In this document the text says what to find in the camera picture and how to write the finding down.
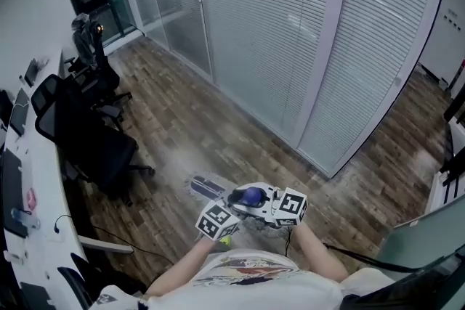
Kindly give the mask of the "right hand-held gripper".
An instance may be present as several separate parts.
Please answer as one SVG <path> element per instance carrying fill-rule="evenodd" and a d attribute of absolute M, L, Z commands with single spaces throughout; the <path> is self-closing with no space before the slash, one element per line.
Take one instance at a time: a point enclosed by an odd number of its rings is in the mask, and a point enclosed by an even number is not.
<path fill-rule="evenodd" d="M 276 229 L 301 224 L 308 206 L 305 194 L 289 187 L 272 187 L 264 182 L 244 184 L 235 188 L 227 197 L 227 201 L 232 203 L 230 210 L 239 219 L 264 219 L 267 225 Z M 260 208 L 237 204 L 264 202 L 264 206 Z"/>

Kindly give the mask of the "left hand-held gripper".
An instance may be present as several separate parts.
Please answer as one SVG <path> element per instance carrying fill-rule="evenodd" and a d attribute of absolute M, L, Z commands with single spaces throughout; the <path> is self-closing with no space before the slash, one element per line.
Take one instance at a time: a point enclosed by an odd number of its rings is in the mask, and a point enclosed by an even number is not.
<path fill-rule="evenodd" d="M 201 211 L 195 228 L 213 241 L 233 234 L 240 224 L 240 219 L 232 214 L 222 200 L 209 201 Z"/>

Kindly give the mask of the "blue mop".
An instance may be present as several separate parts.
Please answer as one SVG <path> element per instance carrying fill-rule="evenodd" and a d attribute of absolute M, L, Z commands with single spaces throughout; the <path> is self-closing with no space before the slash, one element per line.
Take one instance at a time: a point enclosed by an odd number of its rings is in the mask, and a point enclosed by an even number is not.
<path fill-rule="evenodd" d="M 235 189 L 240 189 L 238 185 L 219 176 L 216 176 L 215 179 L 208 179 L 201 175 L 194 175 L 189 181 L 189 185 L 192 195 L 197 192 L 202 198 L 213 201 L 226 201 Z M 261 233 L 270 239 L 283 238 L 286 234 L 286 230 L 280 230 L 271 222 L 266 222 L 262 217 L 246 216 L 244 213 L 239 212 L 238 218 L 243 222 L 244 234 Z"/>

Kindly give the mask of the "person's right forearm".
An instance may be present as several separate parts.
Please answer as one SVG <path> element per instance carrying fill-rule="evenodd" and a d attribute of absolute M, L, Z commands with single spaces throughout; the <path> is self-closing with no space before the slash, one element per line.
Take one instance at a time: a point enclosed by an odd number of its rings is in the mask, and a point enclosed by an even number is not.
<path fill-rule="evenodd" d="M 295 226 L 293 234 L 310 271 L 336 282 L 342 282 L 348 278 L 349 272 L 343 263 L 329 252 L 305 223 Z"/>

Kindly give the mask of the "person's left forearm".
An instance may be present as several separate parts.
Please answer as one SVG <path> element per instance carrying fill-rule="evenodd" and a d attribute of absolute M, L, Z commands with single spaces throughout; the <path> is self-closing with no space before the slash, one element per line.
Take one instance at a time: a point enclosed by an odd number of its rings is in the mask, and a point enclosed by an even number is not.
<path fill-rule="evenodd" d="M 199 272 L 216 244 L 207 237 L 199 239 L 180 261 L 148 287 L 144 298 L 161 297 L 187 284 Z"/>

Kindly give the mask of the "white printed t-shirt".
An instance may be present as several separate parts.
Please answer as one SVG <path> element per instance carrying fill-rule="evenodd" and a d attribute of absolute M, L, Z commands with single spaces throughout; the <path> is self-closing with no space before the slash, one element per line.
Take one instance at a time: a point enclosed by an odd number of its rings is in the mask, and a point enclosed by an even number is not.
<path fill-rule="evenodd" d="M 373 268 L 335 282 L 282 255 L 234 249 L 210 255 L 194 278 L 170 293 L 145 300 L 110 285 L 89 310 L 339 310 L 344 296 L 392 283 Z"/>

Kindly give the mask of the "white desk foot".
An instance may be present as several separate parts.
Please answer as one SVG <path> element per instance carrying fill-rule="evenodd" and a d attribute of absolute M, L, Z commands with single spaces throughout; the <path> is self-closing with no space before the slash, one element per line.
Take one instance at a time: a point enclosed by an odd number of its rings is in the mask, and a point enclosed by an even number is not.
<path fill-rule="evenodd" d="M 79 242 L 85 247 L 111 253 L 132 254 L 134 249 L 130 245 L 121 245 L 102 240 L 96 240 L 85 236 L 78 236 Z"/>

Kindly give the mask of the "black mesh office chair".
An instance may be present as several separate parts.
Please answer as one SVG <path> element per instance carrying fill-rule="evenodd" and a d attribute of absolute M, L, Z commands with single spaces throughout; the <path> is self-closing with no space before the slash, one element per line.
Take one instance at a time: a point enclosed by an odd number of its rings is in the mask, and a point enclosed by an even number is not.
<path fill-rule="evenodd" d="M 131 205 L 124 177 L 131 171 L 155 175 L 154 168 L 132 163 L 138 150 L 136 140 L 107 126 L 71 81 L 55 74 L 47 76 L 32 94 L 31 105 L 37 132 L 64 153 L 84 180 L 108 197 L 119 197 Z"/>

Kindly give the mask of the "white venetian blinds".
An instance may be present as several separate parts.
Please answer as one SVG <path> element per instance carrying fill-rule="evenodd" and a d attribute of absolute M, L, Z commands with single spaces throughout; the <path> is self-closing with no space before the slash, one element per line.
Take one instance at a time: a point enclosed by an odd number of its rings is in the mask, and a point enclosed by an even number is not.
<path fill-rule="evenodd" d="M 440 0 L 138 0 L 144 32 L 327 177 L 387 114 Z"/>

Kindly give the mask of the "grey-green partition panel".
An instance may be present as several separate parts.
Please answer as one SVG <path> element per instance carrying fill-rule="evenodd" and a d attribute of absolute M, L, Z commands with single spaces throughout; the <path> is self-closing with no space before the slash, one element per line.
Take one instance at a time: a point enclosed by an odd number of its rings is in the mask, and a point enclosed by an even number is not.
<path fill-rule="evenodd" d="M 451 203 L 395 227 L 377 259 L 407 267 L 420 267 L 465 245 L 465 195 Z"/>

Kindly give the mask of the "black headrest office chair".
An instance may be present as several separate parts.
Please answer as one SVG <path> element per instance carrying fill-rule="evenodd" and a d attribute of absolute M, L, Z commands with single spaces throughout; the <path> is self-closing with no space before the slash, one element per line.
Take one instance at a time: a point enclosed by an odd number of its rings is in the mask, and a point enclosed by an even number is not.
<path fill-rule="evenodd" d="M 90 19 L 89 31 L 93 40 L 92 51 L 97 68 L 94 70 L 85 65 L 79 55 L 76 58 L 67 59 L 65 64 L 68 65 L 68 79 L 77 83 L 90 108 L 101 116 L 109 118 L 120 131 L 123 120 L 122 109 L 116 107 L 115 103 L 125 97 L 131 99 L 132 93 L 129 91 L 123 94 L 116 93 L 120 77 L 110 66 L 108 57 L 105 55 L 102 45 L 103 27 L 96 20 Z"/>

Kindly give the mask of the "long white desk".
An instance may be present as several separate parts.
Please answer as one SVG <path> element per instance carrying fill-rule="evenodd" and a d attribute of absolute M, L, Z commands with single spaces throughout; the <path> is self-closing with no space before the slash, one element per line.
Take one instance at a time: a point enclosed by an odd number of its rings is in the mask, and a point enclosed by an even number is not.
<path fill-rule="evenodd" d="M 26 238 L 4 232 L 6 246 L 0 248 L 0 262 L 11 266 L 16 283 L 44 287 L 56 310 L 83 310 L 57 268 L 75 269 L 70 254 L 84 257 L 84 250 L 70 217 L 57 148 L 37 132 L 35 121 L 30 108 L 24 135 L 8 131 L 6 148 L 21 160 L 23 192 L 33 188 L 37 206 L 32 214 L 41 226 Z"/>

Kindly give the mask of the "clear water bottle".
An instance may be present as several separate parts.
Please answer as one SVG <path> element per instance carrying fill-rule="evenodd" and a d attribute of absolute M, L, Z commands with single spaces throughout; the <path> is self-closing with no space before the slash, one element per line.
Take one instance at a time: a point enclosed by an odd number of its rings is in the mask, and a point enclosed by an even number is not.
<path fill-rule="evenodd" d="M 40 229 L 40 221 L 30 212 L 17 208 L 11 210 L 12 218 L 21 223 L 26 229 Z"/>

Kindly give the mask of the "black computer monitor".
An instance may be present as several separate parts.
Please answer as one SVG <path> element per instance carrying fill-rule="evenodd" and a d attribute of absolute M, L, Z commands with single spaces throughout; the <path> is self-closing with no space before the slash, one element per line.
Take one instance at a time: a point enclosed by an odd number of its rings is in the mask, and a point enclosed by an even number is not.
<path fill-rule="evenodd" d="M 465 250 L 437 259 L 367 295 L 347 295 L 339 310 L 441 310 L 465 285 Z"/>

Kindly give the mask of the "black flat device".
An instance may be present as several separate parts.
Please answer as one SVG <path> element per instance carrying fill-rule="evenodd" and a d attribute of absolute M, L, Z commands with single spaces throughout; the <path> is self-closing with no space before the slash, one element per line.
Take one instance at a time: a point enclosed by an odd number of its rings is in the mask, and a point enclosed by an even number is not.
<path fill-rule="evenodd" d="M 44 287 L 21 282 L 20 289 L 31 310 L 56 310 Z"/>

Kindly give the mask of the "black flat laptop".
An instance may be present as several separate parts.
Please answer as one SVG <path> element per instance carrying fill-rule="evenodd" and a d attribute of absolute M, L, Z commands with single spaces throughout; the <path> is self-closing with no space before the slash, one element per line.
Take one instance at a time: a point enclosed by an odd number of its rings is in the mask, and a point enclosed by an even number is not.
<path fill-rule="evenodd" d="M 21 238 L 28 236 L 27 228 L 12 216 L 12 210 L 23 210 L 22 163 L 9 149 L 5 149 L 1 164 L 1 212 L 4 228 Z"/>

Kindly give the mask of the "dark open laptop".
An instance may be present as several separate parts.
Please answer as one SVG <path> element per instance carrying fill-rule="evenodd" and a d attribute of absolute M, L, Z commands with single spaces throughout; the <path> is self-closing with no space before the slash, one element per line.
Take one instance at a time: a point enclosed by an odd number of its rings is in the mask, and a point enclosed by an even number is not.
<path fill-rule="evenodd" d="M 25 133 L 25 123 L 28 115 L 30 99 L 23 88 L 17 94 L 17 98 L 12 108 L 12 114 L 9 120 L 9 127 L 18 135 L 23 136 Z"/>

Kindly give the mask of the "grey jacket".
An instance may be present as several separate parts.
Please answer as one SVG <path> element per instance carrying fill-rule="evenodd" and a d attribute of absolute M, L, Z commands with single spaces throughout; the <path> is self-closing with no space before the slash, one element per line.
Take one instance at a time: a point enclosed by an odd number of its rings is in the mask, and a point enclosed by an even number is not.
<path fill-rule="evenodd" d="M 72 39 L 81 61 L 92 69 L 97 68 L 94 52 L 92 51 L 93 40 L 89 31 L 90 17 L 86 13 L 77 15 L 72 23 Z"/>

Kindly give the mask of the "small dark monitor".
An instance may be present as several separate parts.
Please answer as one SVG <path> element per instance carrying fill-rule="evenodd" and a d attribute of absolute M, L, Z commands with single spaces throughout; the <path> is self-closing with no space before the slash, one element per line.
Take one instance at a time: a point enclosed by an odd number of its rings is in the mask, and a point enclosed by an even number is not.
<path fill-rule="evenodd" d="M 35 58 L 33 58 L 24 75 L 24 81 L 29 87 L 32 87 L 35 83 L 37 74 L 39 72 L 39 64 Z"/>

